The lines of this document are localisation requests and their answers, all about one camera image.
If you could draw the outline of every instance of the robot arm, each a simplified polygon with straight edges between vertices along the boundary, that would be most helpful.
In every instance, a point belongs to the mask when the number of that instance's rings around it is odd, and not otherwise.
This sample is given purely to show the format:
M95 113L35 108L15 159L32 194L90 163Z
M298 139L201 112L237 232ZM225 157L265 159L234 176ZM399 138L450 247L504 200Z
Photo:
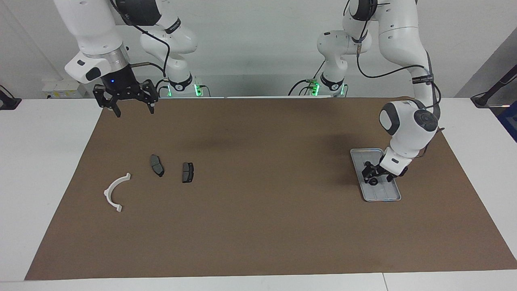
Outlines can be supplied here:
M355 54L359 63L359 54L371 45L368 25L372 21L379 23L379 48L383 57L407 67L410 72L415 99L389 102L382 108L379 121L392 139L379 164L366 165L363 176L367 183L376 181L375 178L381 175L388 175L388 181L404 175L407 166L436 134L440 116L431 62L418 33L415 0L390 0L386 3L350 0L343 17L345 35L340 36L343 33L336 32L335 43L326 50L320 50L327 65L319 81L325 84L325 79L338 80L346 73L346 66L341 63L344 60L333 55ZM320 36L318 45L321 46L321 40L332 36L332 33ZM329 88L331 93L337 91L332 89Z
M197 94L195 77L192 76L187 61L181 56L197 49L197 37L182 25L171 7L171 2L116 0L113 4L126 24L153 26L148 31L149 34L142 34L140 43L147 53L166 63L165 81L171 85L171 91L174 94Z
M80 50L65 71L82 83L100 78L103 85L95 85L95 99L100 107L112 109L118 117L121 112L117 101L124 99L142 101L154 113L158 93L150 80L136 80L105 0L54 0L54 4Z

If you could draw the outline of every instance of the black cable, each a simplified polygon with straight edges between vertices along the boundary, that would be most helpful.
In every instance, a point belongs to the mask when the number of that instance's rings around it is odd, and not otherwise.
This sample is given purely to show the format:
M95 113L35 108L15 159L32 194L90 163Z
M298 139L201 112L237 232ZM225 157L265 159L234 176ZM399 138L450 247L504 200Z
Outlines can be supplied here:
M208 97L212 97L212 93L210 93L210 88L207 85L199 85L199 88L206 88L208 90Z
M303 95L304 95L304 96L305 96L305 95L307 95L307 91L308 91L310 88L311 88L310 86L303 87L303 88L300 90L300 93L298 93L298 96L302 96L301 91L303 91L303 90L305 90L305 89L307 89L307 90L305 91L305 93L304 93Z
M444 130L445 130L445 128L443 128L443 127L442 127L442 128L438 128L438 130L436 131L436 133L442 132L442 131L444 131ZM423 153L422 153L421 155L417 155L415 158L421 158L421 157L425 156L425 153L427 153L427 149L429 148L429 144L430 144L430 143L431 143L431 142L428 142L428 144L425 146L425 148L423 148Z
M165 71L163 70L163 68L162 68L162 67L160 67L160 66L158 66L158 65L157 65L157 64L155 64L155 63L148 62L148 64L146 64L146 65L140 65L140 66L137 66L137 67L135 67L135 68L143 67L143 66L153 66L153 67L157 67L157 68L160 70L160 72L162 72L163 76L164 76L164 77L166 77L166 75L165 75Z
M363 33L364 33L365 29L366 29L366 26L368 25L368 21L370 21L370 20L366 20L366 21L364 22L364 26L362 27L362 31L361 31L361 36L359 37L359 39L360 39L360 42L359 42L359 43L362 43L362 38L363 38L363 36L362 36L362 35L363 35Z
M156 83L155 89L158 89L158 86L159 86L162 82L165 82L165 81L164 81L164 80L160 80L160 81L158 81L158 83Z
M125 17L124 17L124 15L122 14L122 12L121 12L120 10L118 10L118 7L115 5L115 2L113 2L113 0L110 0L110 2L111 2L111 5L113 6L113 8L115 9L115 11L117 11L117 12L118 12L118 14L120 14L120 16L121 16L123 19L125 19ZM139 30L141 33L143 33L143 34L145 34L145 35L149 36L150 38L153 38L153 39L155 39L155 40L157 40L157 41L159 41L159 42L161 42L161 43L163 43L164 45L166 45L166 46L167 46L167 55L166 55L166 57L165 57L165 61L163 62L163 71L162 71L162 73L163 73L163 77L164 77L164 78L166 78L166 77L167 77L167 75L166 75L166 73L165 73L165 69L167 68L167 61L169 60L169 56L171 55L171 46L169 46L169 44L168 44L167 42L165 42L165 41L163 41L163 40L161 40L161 39L157 38L156 36L154 36L154 35L150 34L150 33L149 33L149 32L147 32L147 31L145 31L145 30L141 29L139 26L136 26L136 25L134 25L134 24L131 24L131 26L133 26L134 28L136 28L137 30Z
M7 88L5 88L5 87L4 87L4 86L2 86L2 85L0 85L0 87L1 87L2 89L4 89L4 90L5 90L5 92L9 93L9 95L11 95L11 98L13 98L13 99L14 99L14 95L13 95L11 92L9 92L9 90L7 90Z
M320 72L320 70L323 68L323 65L324 65L324 64L325 64L325 61L323 61L323 62L322 62L322 64L320 65L320 67L318 68L318 70L316 71L316 73L314 74L314 77L312 77L312 79L315 79L315 78L316 78L316 76L318 75L318 73Z
M442 101L442 92L440 91L440 88L438 88L438 86L434 82L431 82L431 86L433 87L433 90L437 90L438 91L438 100L433 105L426 106L423 109L429 109L429 108L432 108L432 107L436 107Z
M381 77L385 77L387 75L391 75L391 74L394 74L396 72L399 72L399 71L402 71L402 70L407 70L407 69L410 69L410 68L422 68L425 70L425 67L422 66L422 65L410 65L410 66L406 66L406 67L402 67L402 68L399 68L399 69L396 69L396 70L393 70L391 72L387 72L386 74L382 74L382 75L378 75L378 76L368 76L366 75L362 69L361 69L361 66L359 65L359 54L357 54L357 68L359 69L359 72L361 72L361 74L367 78L370 78L370 79L375 79L375 78L381 78Z
M305 83L309 83L307 80L301 80L301 81L298 81L298 82L297 82L296 84L294 84L294 86L291 88L291 90L289 91L288 96L290 96L290 95L291 95L291 93L294 91L294 89L295 89L296 87L298 87L298 85L300 85L300 84L302 84L302 83L304 83L304 82L305 82Z
M350 4L350 0L348 0L348 1L346 2L345 10L343 10L343 16L345 16L345 14L346 14L346 9L348 8L348 5L349 5L349 4Z
M345 98L346 98L346 96L348 95L348 84L345 84L343 86L346 86L346 92L345 92Z
M160 96L160 91L161 91L162 89L169 89L169 87L167 87L167 86L162 86L162 87L160 87L160 89L158 90L158 96Z

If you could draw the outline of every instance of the gray tray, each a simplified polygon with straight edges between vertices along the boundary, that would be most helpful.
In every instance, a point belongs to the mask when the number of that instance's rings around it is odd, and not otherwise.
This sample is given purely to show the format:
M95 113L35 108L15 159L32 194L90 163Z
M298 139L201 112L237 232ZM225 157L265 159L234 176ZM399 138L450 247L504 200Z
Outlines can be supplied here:
M386 176L378 177L379 184L372 186L364 182L362 171L366 161L376 165L384 154L381 149L352 149L350 155L354 162L354 167L361 186L362 196L368 202L399 201L401 199L399 188L395 179L391 182L386 180Z

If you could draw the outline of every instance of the white plastic bracket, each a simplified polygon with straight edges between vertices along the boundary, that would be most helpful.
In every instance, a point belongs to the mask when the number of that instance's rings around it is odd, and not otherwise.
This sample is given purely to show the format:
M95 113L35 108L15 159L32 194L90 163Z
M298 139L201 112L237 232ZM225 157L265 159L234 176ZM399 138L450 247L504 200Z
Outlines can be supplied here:
M106 199L108 200L108 203L111 204L111 206L115 207L118 212L122 211L122 205L115 204L111 200L111 193L113 192L113 189L117 187L120 183L129 181L131 179L131 174L127 173L124 177L118 178L117 180L113 181L111 185L108 187L108 189L104 190L104 196L106 196Z

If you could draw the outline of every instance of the white table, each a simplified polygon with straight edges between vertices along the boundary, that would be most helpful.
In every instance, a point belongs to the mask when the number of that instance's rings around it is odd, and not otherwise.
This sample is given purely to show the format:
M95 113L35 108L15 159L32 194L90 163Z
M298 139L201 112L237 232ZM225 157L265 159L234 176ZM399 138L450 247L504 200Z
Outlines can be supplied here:
M0 112L0 290L517 289L517 270L18 282L32 263L100 112L92 99L24 100L17 110ZM517 188L508 175L517 165L517 143L489 110L475 108L469 99L444 99L440 126L515 256Z

